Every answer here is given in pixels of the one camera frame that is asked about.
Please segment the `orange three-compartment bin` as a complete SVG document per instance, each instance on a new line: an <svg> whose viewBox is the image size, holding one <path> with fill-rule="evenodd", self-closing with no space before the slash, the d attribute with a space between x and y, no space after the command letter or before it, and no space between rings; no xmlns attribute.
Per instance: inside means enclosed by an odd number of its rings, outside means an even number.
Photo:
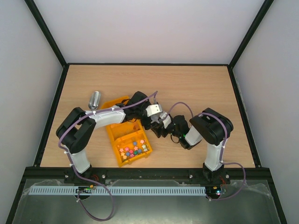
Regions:
<svg viewBox="0 0 299 224"><path fill-rule="evenodd" d="M137 119L107 125L106 131L119 167L146 158L153 152L145 130Z"/></svg>

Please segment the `round metal lid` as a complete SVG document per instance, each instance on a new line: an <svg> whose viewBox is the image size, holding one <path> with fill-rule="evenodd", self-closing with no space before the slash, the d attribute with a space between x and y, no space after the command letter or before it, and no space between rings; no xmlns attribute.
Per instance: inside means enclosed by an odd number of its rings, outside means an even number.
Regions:
<svg viewBox="0 0 299 224"><path fill-rule="evenodd" d="M155 115L152 115L151 117L151 123L161 123L163 121L163 118L164 118L164 115L163 114L155 114Z"/></svg>

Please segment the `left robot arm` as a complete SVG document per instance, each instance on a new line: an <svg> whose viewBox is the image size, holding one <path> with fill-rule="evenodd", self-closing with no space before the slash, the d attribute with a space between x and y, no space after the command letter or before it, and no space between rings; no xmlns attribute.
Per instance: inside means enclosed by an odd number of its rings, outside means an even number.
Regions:
<svg viewBox="0 0 299 224"><path fill-rule="evenodd" d="M86 146L94 130L111 124L121 124L133 119L139 119L138 115L130 115L130 109L139 107L142 103L155 98L157 91L148 97L124 107L112 106L95 111L84 111L80 107L74 108L56 131L59 138L58 147L64 150L76 175L84 174L91 168L86 155Z"/></svg>

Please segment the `metal scoop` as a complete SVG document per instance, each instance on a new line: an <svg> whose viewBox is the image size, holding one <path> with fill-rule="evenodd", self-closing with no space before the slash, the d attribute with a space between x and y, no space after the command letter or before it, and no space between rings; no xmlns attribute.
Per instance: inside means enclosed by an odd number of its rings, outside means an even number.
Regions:
<svg viewBox="0 0 299 224"><path fill-rule="evenodd" d="M100 104L101 93L99 91L95 91L92 93L88 107L91 111L97 110Z"/></svg>

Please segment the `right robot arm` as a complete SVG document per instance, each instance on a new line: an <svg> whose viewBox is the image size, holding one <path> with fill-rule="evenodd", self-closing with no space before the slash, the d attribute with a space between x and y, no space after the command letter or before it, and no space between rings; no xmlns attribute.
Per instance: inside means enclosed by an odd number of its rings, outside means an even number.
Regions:
<svg viewBox="0 0 299 224"><path fill-rule="evenodd" d="M225 176L223 152L234 130L233 123L227 117L211 108L203 110L189 121L183 115L172 117L165 112L153 122L151 130L158 138L167 135L176 137L178 143L188 150L205 140L207 153L203 163L204 179L213 183Z"/></svg>

